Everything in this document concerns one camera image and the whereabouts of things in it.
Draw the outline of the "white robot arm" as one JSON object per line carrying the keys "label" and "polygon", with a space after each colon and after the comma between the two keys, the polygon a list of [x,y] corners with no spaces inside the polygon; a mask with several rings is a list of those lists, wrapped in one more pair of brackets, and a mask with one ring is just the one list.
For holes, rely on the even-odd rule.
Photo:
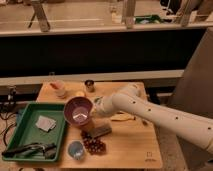
{"label": "white robot arm", "polygon": [[123,111],[136,115],[213,154],[213,119],[148,102],[140,93],[136,83],[129,83],[110,95],[97,97],[94,100],[97,114],[111,117]]}

